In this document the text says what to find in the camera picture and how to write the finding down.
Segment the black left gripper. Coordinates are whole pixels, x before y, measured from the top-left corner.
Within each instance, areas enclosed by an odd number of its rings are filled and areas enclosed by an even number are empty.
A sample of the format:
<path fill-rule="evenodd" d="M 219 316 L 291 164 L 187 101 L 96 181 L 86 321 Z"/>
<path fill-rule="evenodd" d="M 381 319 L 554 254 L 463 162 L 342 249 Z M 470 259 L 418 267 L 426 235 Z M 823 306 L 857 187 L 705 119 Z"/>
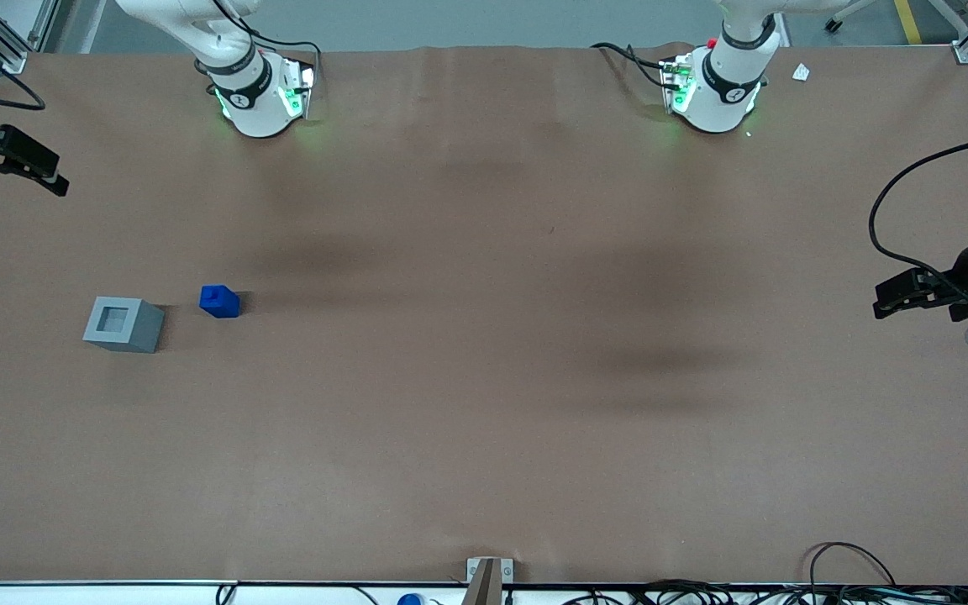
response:
<path fill-rule="evenodd" d="M 873 317 L 884 320 L 904 310 L 946 306 L 952 322 L 968 320 L 968 246 L 954 261 L 952 276 L 952 282 L 965 296 L 933 272 L 915 267 L 876 284 Z"/>

